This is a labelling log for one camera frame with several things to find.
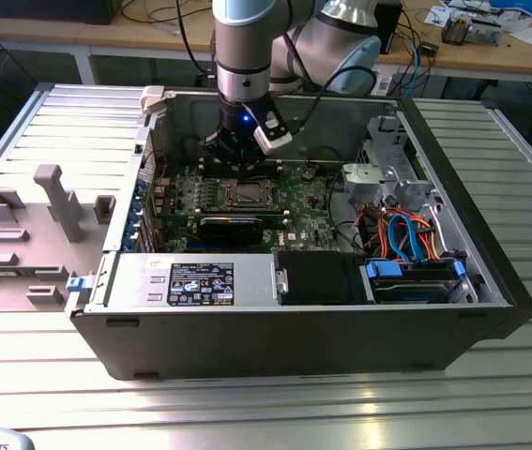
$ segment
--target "green circuit board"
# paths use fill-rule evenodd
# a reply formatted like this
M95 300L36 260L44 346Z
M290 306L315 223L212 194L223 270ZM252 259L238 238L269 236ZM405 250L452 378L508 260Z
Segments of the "green circuit board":
M339 250L326 209L332 177L307 165L283 166L276 179L203 178L186 168L172 180L161 209L163 251L201 251L197 237L205 217L251 217L264 222L263 239L251 252Z

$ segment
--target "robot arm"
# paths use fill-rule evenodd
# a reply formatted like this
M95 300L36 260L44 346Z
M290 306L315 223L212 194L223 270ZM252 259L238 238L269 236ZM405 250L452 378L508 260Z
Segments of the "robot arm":
M214 0L220 124L205 146L233 169L250 170L292 141L268 93L271 73L284 79L300 73L281 35L293 30L289 37L316 83L324 84L339 68L373 65L380 49L376 0L331 0L320 12L324 3ZM331 89L350 94L364 81L364 74L347 72Z

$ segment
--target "motherboard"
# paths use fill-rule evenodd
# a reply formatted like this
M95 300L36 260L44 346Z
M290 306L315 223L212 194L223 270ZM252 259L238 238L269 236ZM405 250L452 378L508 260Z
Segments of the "motherboard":
M333 178L311 163L279 163L242 180L185 167L158 181L160 251L339 250L327 212Z

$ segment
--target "open computer chassis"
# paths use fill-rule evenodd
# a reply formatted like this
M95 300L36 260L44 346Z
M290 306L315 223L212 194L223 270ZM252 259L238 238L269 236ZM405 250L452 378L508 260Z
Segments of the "open computer chassis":
M277 102L295 117L312 98ZM68 282L67 312L113 377L442 369L532 317L412 100L325 97L242 177L201 146L215 94L163 91L152 111L94 288Z

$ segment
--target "warning label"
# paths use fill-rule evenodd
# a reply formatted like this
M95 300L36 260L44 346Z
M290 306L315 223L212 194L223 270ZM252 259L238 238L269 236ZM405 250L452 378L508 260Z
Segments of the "warning label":
M235 303L231 262L172 264L168 303L173 307L228 307Z

